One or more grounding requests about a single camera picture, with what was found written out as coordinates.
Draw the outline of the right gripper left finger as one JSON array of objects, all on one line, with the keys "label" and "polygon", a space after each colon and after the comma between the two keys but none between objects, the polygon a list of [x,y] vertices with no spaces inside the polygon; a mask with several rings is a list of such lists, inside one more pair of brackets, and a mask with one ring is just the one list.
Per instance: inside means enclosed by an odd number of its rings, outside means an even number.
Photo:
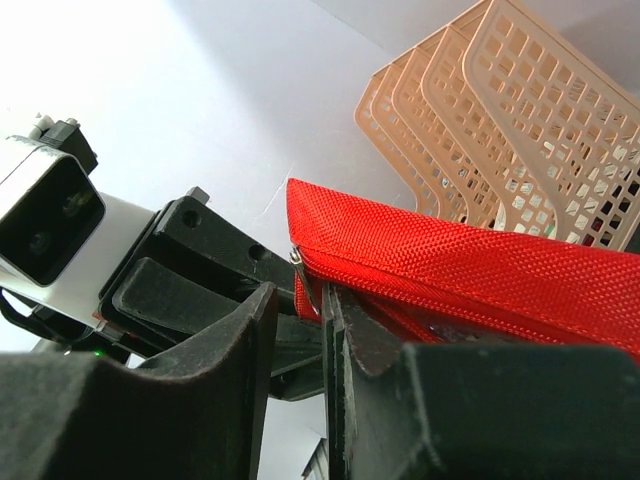
[{"label": "right gripper left finger", "polygon": [[265,283],[131,369],[92,353],[1,358],[5,479],[253,479],[278,317]]}]

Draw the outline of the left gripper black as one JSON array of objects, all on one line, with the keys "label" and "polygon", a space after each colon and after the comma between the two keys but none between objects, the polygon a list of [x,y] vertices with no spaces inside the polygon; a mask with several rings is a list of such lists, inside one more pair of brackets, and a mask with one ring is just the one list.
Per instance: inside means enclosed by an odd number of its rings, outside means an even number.
[{"label": "left gripper black", "polygon": [[292,265],[192,195],[147,220],[102,287],[101,336],[143,358],[231,314],[265,282],[276,286],[278,326],[270,395],[324,392],[321,327],[294,308]]}]

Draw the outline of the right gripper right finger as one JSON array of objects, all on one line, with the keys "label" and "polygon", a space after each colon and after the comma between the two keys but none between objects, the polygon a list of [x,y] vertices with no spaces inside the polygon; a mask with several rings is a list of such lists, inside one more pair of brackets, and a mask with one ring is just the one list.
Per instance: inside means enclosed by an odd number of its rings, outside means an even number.
[{"label": "right gripper right finger", "polygon": [[635,479],[639,368],[607,347],[405,343],[323,290],[333,479]]}]

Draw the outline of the red first aid kit pouch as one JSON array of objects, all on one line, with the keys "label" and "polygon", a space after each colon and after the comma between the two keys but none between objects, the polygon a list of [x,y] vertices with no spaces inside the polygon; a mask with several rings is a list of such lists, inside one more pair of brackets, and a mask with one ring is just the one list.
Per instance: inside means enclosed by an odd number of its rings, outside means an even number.
[{"label": "red first aid kit pouch", "polygon": [[537,343],[639,353],[639,258],[476,228],[298,179],[289,236],[307,277],[351,288],[419,338],[403,305]]}]

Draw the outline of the orange plastic file organizer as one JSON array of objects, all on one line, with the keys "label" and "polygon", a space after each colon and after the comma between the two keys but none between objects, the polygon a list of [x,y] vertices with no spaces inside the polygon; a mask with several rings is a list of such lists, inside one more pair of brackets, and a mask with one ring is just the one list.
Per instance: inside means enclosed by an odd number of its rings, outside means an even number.
[{"label": "orange plastic file organizer", "polygon": [[355,111],[418,212],[639,249],[639,103],[516,1],[481,1],[376,72]]}]

